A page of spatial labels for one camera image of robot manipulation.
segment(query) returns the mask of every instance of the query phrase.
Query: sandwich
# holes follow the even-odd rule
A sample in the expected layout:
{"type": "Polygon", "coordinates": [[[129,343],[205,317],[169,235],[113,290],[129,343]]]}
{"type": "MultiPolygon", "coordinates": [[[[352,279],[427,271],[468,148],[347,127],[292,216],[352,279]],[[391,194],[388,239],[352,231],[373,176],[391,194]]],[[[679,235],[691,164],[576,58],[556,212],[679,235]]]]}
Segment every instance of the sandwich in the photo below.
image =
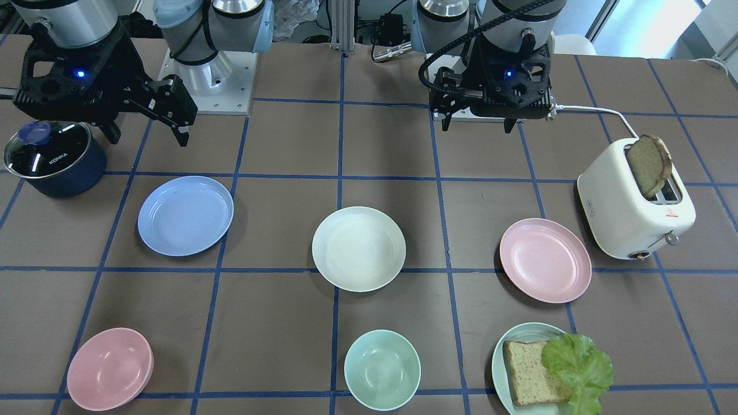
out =
{"type": "Polygon", "coordinates": [[[566,402],[571,415],[602,412],[599,396],[614,382],[610,357],[584,335],[503,343],[513,403],[566,402]]]}

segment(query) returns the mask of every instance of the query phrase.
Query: table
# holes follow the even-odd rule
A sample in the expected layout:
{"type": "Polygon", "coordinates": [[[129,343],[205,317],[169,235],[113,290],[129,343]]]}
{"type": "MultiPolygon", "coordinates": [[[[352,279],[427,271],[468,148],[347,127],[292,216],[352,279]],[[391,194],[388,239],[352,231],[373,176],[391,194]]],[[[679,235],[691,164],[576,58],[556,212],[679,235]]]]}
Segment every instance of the table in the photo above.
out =
{"type": "MultiPolygon", "coordinates": [[[[29,39],[0,41],[0,84],[14,87],[29,39]]],[[[150,74],[161,40],[136,39],[150,74]]],[[[148,338],[154,374],[113,414],[369,414],[342,375],[371,329],[403,334],[423,365],[397,414],[504,414],[492,349],[518,323],[592,337],[615,385],[603,414],[738,411],[738,92],[692,61],[556,55],[559,103],[623,112],[662,137],[697,209],[676,247],[646,261],[594,244],[573,194],[577,176],[627,137],[609,114],[562,112],[501,125],[431,121],[416,80],[422,56],[373,64],[368,48],[274,44],[260,57],[250,117],[200,115],[190,144],[139,114],[120,144],[97,139],[106,174],[90,191],[49,199],[0,174],[0,413],[81,414],[63,381],[77,347],[126,326],[148,338]],[[227,235],[169,258],[136,231],[138,210],[175,177],[231,190],[227,235]],[[338,290],[317,271],[311,238],[336,209],[392,217],[407,240],[402,273],[376,292],[338,290]],[[592,282],[567,304],[529,298],[497,248],[517,220],[544,217],[585,244],[592,282]]],[[[28,117],[0,102],[0,132],[28,117]]]]}

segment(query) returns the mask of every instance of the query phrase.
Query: power adapter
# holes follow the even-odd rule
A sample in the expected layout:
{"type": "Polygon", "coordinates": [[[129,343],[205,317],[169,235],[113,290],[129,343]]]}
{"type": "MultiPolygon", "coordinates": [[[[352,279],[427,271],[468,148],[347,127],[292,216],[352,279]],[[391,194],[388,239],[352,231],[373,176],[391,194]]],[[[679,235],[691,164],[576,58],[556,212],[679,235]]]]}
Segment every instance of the power adapter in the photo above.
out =
{"type": "Polygon", "coordinates": [[[386,13],[379,17],[377,42],[379,46],[397,46],[404,42],[402,15],[386,13]]]}

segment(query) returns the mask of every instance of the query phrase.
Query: navy blue pot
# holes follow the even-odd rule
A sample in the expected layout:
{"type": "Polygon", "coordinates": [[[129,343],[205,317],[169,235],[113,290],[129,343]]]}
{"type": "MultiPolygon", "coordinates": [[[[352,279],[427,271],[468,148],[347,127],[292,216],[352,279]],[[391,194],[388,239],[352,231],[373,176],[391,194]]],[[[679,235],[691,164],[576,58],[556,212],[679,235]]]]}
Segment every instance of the navy blue pot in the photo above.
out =
{"type": "Polygon", "coordinates": [[[90,189],[103,175],[107,158],[82,123],[26,124],[5,146],[5,167],[51,197],[90,189]]]}

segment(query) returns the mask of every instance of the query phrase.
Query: mint green bowl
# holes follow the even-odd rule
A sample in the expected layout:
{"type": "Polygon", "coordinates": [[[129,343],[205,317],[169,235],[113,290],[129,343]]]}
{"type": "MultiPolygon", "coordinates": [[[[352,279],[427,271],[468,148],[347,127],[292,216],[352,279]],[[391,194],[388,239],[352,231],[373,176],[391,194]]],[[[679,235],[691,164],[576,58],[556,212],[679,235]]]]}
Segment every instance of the mint green bowl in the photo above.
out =
{"type": "Polygon", "coordinates": [[[391,411],[406,404],[420,386],[420,358],[413,345],[390,330],[364,333],[348,349],[343,374],[362,405],[391,411]]]}

